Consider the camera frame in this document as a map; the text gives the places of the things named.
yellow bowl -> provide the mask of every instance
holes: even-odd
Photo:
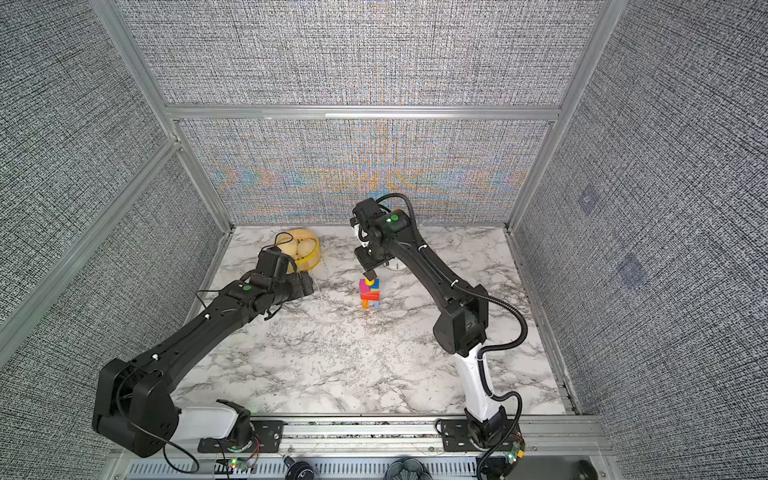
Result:
[[[299,267],[300,272],[315,268],[317,264],[320,263],[320,259],[323,258],[323,255],[320,252],[320,240],[317,238],[317,235],[310,232],[309,230],[304,230],[303,228],[297,228],[296,230],[291,230],[287,233],[293,235],[293,238],[299,242],[309,238],[315,240],[315,248],[312,250],[312,253],[303,259],[296,261],[296,266]]]

metal bracket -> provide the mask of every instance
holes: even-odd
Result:
[[[503,432],[512,427],[512,420],[507,419]],[[442,448],[446,452],[480,452],[469,436],[469,420],[440,420]],[[499,447],[503,452],[505,447],[511,445],[511,441],[505,441]]]
[[[251,420],[253,435],[259,439],[259,453],[278,453],[280,440],[283,439],[283,425],[280,420]],[[199,453],[220,453],[221,448],[216,439],[201,439],[197,445]],[[246,447],[240,453],[253,453],[256,444]]]

